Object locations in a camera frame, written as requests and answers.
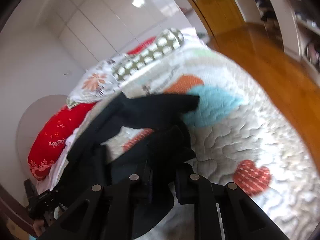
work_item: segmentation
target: red pillow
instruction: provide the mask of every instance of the red pillow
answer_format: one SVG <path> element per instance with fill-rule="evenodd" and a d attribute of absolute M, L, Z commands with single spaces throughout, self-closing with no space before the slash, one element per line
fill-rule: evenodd
<path fill-rule="evenodd" d="M 42 180 L 59 158 L 66 146 L 66 139 L 80 126 L 85 115 L 96 104 L 79 104 L 71 109 L 65 105 L 50 118 L 33 143 L 28 163 L 32 175 Z"/>
<path fill-rule="evenodd" d="M 129 52 L 127 52 L 127 54 L 128 54 L 128 55 L 138 54 L 138 53 L 141 52 L 145 47 L 148 47 L 150 44 L 152 44 L 155 39 L 156 39 L 156 37 L 151 37 L 151 38 L 147 39 L 146 41 L 144 41 L 143 43 L 141 43 L 140 45 L 138 45 L 137 47 L 135 47 L 133 50 L 130 50 Z"/>

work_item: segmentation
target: pillow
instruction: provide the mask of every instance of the pillow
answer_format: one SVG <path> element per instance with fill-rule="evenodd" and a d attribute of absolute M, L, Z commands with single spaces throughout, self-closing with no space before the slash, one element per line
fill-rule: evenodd
<path fill-rule="evenodd" d="M 153 61 L 161 60 L 176 49 L 179 49 L 183 43 L 184 38 L 179 30 L 176 28 L 165 29 L 142 52 L 131 55 L 119 62 L 113 68 L 113 76 L 120 83 L 127 81 L 134 73 Z"/>
<path fill-rule="evenodd" d="M 206 44 L 199 39 L 196 29 L 194 27 L 185 28 L 180 31 L 183 35 L 185 45 L 186 44 L 194 45 L 195 43 L 199 43 L 201 45 L 206 46 Z"/>
<path fill-rule="evenodd" d="M 31 173 L 36 179 L 42 180 L 49 174 L 51 166 L 66 146 L 66 139 L 80 126 L 95 104 L 79 104 L 72 109 L 65 105 L 44 125 L 28 156 Z"/>
<path fill-rule="evenodd" d="M 102 60 L 83 75 L 77 86 L 67 98 L 69 109 L 79 103 L 93 103 L 103 99 L 104 96 L 118 90 L 118 81 L 112 75 L 112 68 L 128 55 L 113 57 Z"/>
<path fill-rule="evenodd" d="M 156 39 L 156 36 L 147 39 L 146 41 L 144 41 L 143 43 L 135 47 L 133 50 L 130 50 L 127 54 L 133 55 L 133 54 L 140 53 L 145 47 L 148 47 L 150 44 L 152 44 L 155 39 Z"/>

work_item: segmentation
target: orange heart pattern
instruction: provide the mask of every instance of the orange heart pattern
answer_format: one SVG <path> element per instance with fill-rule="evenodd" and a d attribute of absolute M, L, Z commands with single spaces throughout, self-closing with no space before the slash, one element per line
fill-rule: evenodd
<path fill-rule="evenodd" d="M 203 81 L 192 75 L 181 76 L 174 84 L 167 88 L 165 94 L 185 94 L 189 89 L 197 85 L 203 85 Z"/>
<path fill-rule="evenodd" d="M 233 174 L 233 182 L 248 196 L 254 196 L 265 191 L 270 181 L 269 169 L 264 166 L 257 168 L 251 160 L 241 161 Z"/>

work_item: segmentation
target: bedroom doorway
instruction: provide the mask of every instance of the bedroom doorway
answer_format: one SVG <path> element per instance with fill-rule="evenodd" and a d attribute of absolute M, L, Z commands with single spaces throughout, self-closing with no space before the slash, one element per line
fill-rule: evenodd
<path fill-rule="evenodd" d="M 244 19 L 234 0 L 188 0 L 208 32 L 225 33 L 244 26 Z"/>

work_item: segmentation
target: bed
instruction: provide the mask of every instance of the bed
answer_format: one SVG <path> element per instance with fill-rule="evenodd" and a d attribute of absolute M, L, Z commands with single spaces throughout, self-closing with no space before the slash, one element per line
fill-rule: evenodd
<path fill-rule="evenodd" d="M 185 43 L 180 49 L 134 73 L 88 112 L 37 190 L 56 185 L 72 144 L 120 91 L 128 98 L 164 92 L 200 95 L 199 108 L 183 116 L 196 152 L 189 161 L 194 171 L 213 183 L 236 182 L 290 239 L 306 239 L 320 220 L 320 179 L 302 139 L 248 73 L 209 49 L 194 29 L 181 32 Z M 139 133 L 123 127 L 106 141 L 108 161 Z M 193 230 L 193 207 L 175 202 L 140 238 L 193 239 Z"/>

